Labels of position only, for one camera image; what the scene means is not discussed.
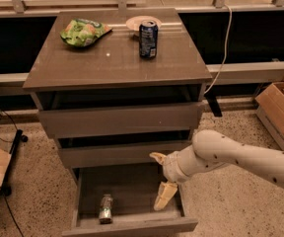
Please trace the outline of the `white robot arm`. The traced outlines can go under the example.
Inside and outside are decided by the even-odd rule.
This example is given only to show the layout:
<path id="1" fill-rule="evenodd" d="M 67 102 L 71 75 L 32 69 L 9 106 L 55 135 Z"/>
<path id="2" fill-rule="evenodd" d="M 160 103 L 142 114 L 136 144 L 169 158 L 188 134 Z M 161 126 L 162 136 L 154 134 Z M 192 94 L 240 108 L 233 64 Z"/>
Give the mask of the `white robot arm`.
<path id="1" fill-rule="evenodd" d="M 191 144 L 180 151 L 168 155 L 152 152 L 150 157 L 162 166 L 167 179 L 159 185 L 155 210 L 167 206 L 179 184 L 224 164 L 236 165 L 284 189 L 284 151 L 243 144 L 215 130 L 196 132 Z"/>

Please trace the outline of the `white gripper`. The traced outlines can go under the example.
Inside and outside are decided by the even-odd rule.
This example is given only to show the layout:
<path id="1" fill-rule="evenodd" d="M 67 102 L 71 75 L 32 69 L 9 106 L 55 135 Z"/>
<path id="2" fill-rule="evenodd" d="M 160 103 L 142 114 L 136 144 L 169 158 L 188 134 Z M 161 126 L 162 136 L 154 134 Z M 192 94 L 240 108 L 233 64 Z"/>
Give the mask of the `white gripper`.
<path id="1" fill-rule="evenodd" d="M 149 156 L 155 159 L 160 165 L 163 165 L 163 174 L 168 182 L 161 182 L 158 194 L 155 199 L 154 209 L 162 210 L 178 191 L 178 185 L 189 180 L 178 164 L 178 152 L 175 151 L 169 155 L 159 152 L 152 152 Z"/>

